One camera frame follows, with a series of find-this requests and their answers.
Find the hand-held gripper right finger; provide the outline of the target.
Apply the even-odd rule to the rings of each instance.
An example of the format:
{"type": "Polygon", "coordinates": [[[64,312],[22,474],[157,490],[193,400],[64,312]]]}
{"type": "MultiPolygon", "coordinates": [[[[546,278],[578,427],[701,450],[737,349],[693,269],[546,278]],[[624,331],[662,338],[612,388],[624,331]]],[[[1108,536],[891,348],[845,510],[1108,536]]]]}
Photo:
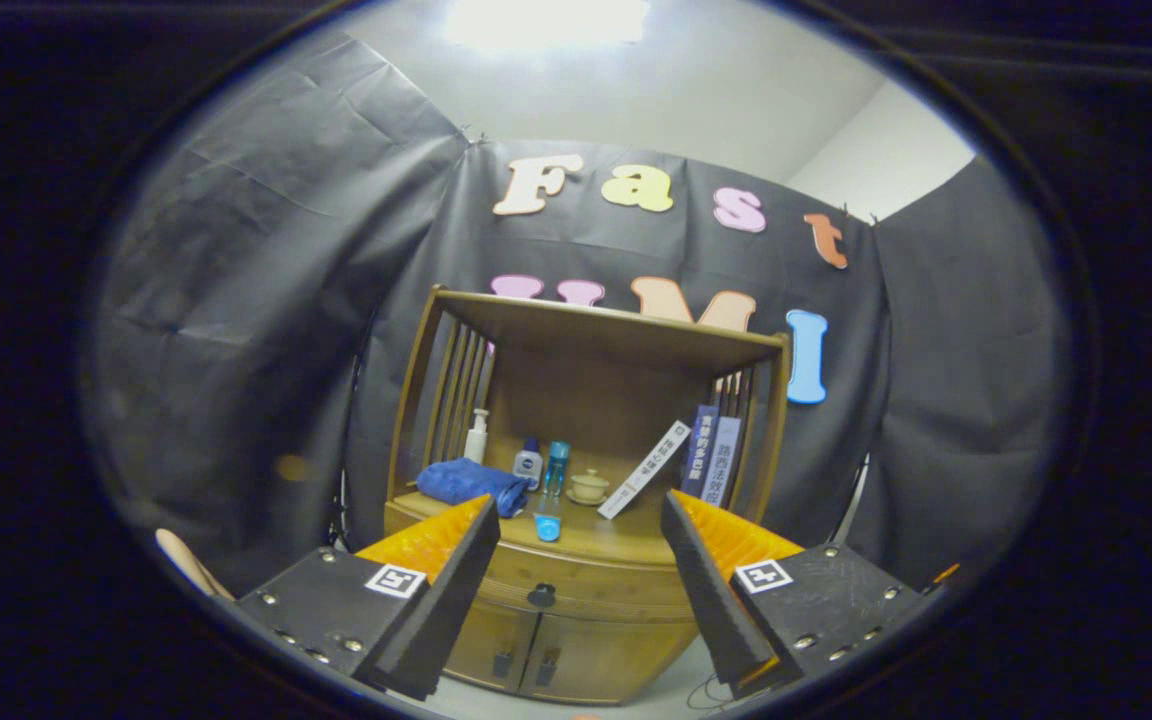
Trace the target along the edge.
{"type": "Polygon", "coordinates": [[[741,698],[851,666],[937,600],[846,544],[804,548],[672,488],[660,530],[719,682],[741,698]]]}

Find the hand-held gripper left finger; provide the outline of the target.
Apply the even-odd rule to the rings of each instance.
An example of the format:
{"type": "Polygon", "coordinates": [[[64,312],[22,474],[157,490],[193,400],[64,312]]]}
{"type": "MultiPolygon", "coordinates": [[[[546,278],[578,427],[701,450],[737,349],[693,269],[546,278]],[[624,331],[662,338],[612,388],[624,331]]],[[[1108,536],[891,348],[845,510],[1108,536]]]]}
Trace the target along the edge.
{"type": "Polygon", "coordinates": [[[348,679],[425,700],[499,538],[494,498],[471,498],[357,553],[312,550],[237,606],[348,679]]]}

